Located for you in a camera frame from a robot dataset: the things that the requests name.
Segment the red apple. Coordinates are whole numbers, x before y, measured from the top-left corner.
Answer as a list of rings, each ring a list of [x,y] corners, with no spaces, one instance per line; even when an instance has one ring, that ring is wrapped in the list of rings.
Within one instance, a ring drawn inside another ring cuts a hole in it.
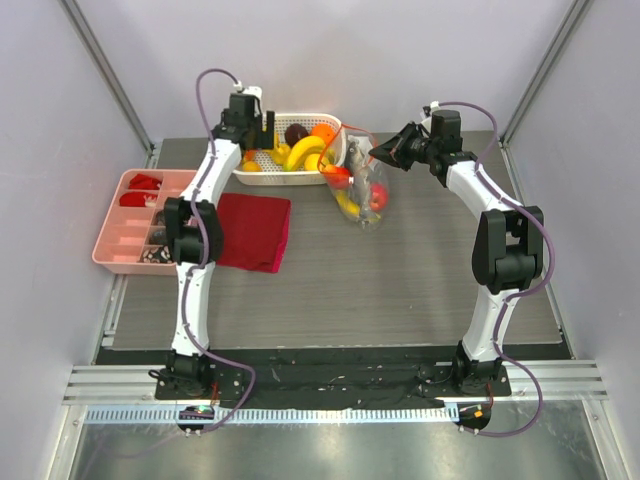
[[[384,210],[388,204],[388,200],[389,193],[383,184],[375,183],[371,185],[369,206],[374,212]]]

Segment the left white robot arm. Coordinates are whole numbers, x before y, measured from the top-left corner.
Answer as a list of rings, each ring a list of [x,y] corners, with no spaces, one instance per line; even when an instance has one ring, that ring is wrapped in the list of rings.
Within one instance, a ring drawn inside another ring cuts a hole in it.
[[[251,86],[230,95],[220,122],[207,130],[208,146],[188,186],[164,203],[166,238],[178,278],[174,338],[161,382],[193,399],[213,385],[209,356],[208,304],[224,233],[218,203],[244,153],[274,146],[275,113],[262,111],[262,89]]]

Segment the grey toy fish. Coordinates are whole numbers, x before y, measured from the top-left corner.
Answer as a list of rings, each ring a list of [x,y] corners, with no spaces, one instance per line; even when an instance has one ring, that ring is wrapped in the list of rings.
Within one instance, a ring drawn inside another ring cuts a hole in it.
[[[371,185],[377,183],[381,179],[381,167],[377,160],[368,155],[370,149],[371,143],[368,139],[358,136],[347,137],[347,147],[343,166],[349,170],[353,178],[351,186],[349,187],[349,197],[356,204],[365,208],[370,208],[369,199]],[[358,224],[363,229],[366,229],[376,228],[377,223]]]

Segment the yellow lemon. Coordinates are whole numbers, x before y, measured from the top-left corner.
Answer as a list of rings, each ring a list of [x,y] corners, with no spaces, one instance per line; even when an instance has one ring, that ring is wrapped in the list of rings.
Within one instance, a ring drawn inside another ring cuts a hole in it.
[[[321,155],[320,153],[310,154],[304,161],[304,169],[306,171],[323,171],[332,164],[332,160],[327,155]]]

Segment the clear zip top bag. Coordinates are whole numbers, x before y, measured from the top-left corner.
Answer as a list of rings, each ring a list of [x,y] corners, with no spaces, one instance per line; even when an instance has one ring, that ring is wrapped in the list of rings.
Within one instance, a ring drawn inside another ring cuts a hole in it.
[[[371,155],[378,146],[371,132],[342,124],[317,161],[339,210],[364,231],[380,227],[390,200],[385,167]]]

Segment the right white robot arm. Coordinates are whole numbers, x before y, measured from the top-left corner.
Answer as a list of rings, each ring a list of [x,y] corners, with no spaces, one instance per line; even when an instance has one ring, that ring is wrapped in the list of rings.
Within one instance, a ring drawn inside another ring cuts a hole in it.
[[[403,171],[427,165],[477,221],[471,269],[478,295],[451,368],[455,389],[472,395],[500,377],[506,329],[519,299],[542,273],[545,237],[542,211],[506,194],[487,175],[483,158],[464,148],[462,106],[432,103],[423,122],[408,123],[370,154]]]

